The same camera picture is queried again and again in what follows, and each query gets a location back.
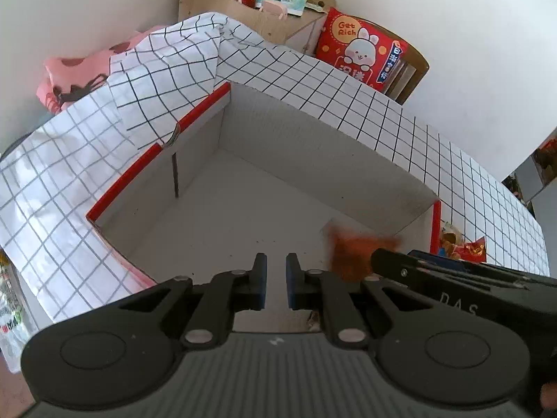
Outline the large red snack bag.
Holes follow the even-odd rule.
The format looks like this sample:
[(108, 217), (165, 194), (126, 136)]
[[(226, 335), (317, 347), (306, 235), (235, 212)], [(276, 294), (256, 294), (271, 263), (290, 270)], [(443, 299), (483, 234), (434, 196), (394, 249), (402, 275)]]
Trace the large red snack bag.
[(483, 263), (487, 259), (485, 238), (467, 242), (456, 226), (442, 222), (438, 255), (457, 261)]

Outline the wooden chair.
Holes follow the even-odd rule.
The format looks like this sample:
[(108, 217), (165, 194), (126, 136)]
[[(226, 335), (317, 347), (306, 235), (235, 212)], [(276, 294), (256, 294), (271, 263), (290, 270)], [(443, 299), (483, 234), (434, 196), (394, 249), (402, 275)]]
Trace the wooden chair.
[(426, 58), (408, 42), (394, 72), (387, 79), (383, 93), (399, 105), (403, 105), (430, 70)]

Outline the white black grid tablecloth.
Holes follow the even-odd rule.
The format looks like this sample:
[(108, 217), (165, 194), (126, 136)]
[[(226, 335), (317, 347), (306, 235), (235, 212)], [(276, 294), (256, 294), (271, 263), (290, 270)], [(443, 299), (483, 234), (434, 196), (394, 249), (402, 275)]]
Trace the white black grid tablecloth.
[(340, 130), (422, 181), (443, 220), (485, 238), (501, 266), (549, 274), (542, 229), (434, 127), (325, 62), (206, 12), (150, 33), (110, 62), (109, 81), (36, 129), (1, 163), (1, 245), (51, 321), (134, 293), (87, 211), (127, 167), (169, 141), (212, 93), (244, 84)]

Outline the orange-brown snack bag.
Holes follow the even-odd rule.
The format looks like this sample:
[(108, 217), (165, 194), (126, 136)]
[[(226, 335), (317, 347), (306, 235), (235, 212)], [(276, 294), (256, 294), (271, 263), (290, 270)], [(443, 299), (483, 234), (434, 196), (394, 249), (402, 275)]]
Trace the orange-brown snack bag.
[(325, 230), (329, 270), (344, 282), (360, 282), (373, 274), (372, 254), (378, 249), (396, 251), (400, 238), (380, 237), (344, 229), (334, 223)]

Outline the wooden side cabinet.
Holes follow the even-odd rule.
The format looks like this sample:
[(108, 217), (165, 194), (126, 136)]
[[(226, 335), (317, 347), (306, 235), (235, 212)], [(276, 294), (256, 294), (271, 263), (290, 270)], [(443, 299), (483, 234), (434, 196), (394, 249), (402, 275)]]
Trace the wooden side cabinet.
[(336, 1), (311, 1), (323, 3), (324, 12), (304, 9), (300, 17), (288, 15), (280, 19), (277, 15), (248, 8), (235, 0), (179, 0), (179, 21), (203, 12), (220, 12), (252, 28), (266, 41), (284, 44), (312, 56), (328, 10), (336, 5)]

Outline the red rabbit cushion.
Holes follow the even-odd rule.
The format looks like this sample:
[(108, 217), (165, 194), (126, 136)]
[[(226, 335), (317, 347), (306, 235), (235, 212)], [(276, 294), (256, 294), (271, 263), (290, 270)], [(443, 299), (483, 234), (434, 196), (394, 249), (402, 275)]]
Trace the red rabbit cushion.
[(314, 55), (363, 84), (382, 91), (408, 44), (338, 9), (329, 10)]

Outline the red cardboard box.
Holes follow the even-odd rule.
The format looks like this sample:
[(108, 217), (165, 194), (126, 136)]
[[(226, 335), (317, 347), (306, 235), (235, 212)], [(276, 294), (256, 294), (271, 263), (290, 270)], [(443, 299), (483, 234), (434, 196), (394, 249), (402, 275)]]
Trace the red cardboard box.
[(288, 306), (285, 261), (329, 266), (327, 232), (395, 238), (429, 250), (439, 232), (436, 194), (377, 151), (374, 141), (240, 84), (225, 85), (152, 145), (87, 217), (118, 261), (155, 282), (195, 283), (267, 258), (264, 309), (234, 329), (302, 332)]

